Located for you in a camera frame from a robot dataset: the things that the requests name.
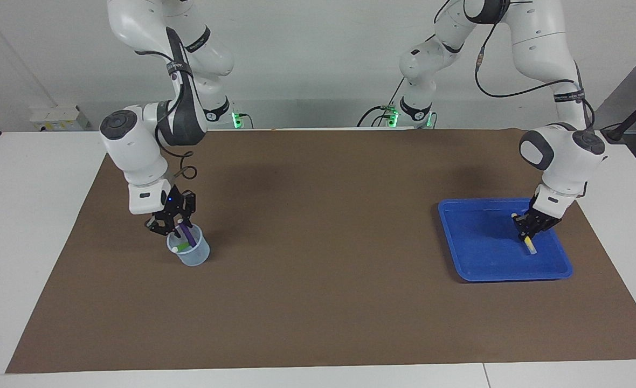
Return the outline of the yellow pen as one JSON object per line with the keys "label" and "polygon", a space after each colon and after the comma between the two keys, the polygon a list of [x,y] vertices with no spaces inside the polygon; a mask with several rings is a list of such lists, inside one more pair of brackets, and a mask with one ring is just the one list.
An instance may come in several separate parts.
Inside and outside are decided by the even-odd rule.
{"label": "yellow pen", "polygon": [[[514,225],[515,225],[515,215],[516,214],[517,213],[512,213],[511,214],[511,218],[513,220]],[[528,240],[527,241],[525,233],[519,233],[519,239],[524,243],[524,245],[528,249],[528,253],[530,253],[530,255],[537,254],[537,249],[535,248],[535,245],[533,244],[533,241],[532,240]]]}

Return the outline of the blue plastic tray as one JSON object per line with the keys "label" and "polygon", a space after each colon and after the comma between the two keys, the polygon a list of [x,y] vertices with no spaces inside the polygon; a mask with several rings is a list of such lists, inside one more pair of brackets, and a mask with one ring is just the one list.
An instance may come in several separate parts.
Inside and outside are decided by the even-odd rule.
{"label": "blue plastic tray", "polygon": [[437,211],[454,268],[468,282],[551,281],[573,275],[556,232],[532,239],[536,253],[520,241],[512,214],[524,213],[528,197],[446,199]]}

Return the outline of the clear plastic cup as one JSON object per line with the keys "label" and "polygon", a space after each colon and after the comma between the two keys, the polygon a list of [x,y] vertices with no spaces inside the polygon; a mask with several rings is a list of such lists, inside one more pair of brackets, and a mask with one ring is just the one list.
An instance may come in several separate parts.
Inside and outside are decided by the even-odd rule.
{"label": "clear plastic cup", "polygon": [[[178,228],[176,228],[176,231],[178,232],[178,235],[173,232],[166,236],[166,245],[171,253],[172,251],[170,248],[172,246],[188,243],[185,236],[183,236]],[[191,233],[194,236],[197,245],[183,251],[182,253],[174,253],[184,265],[187,265],[187,267],[195,267],[204,263],[209,257],[211,251],[202,229],[197,224],[192,225]]]}

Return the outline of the black stand pole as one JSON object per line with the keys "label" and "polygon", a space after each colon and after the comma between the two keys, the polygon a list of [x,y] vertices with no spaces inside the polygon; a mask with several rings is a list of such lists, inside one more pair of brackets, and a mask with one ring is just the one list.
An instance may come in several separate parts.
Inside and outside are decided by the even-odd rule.
{"label": "black stand pole", "polygon": [[600,130],[601,134],[609,143],[619,143],[631,126],[636,123],[636,110],[633,111],[625,120],[615,123]]}

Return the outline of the brown table mat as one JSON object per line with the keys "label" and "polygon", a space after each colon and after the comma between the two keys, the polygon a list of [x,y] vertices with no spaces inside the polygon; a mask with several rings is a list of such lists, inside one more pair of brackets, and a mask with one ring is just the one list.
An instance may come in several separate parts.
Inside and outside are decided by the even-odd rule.
{"label": "brown table mat", "polygon": [[636,359],[636,303],[582,210],[566,280],[473,284],[437,205],[524,197],[522,131],[213,132],[187,267],[104,157],[6,369],[291,368]]}

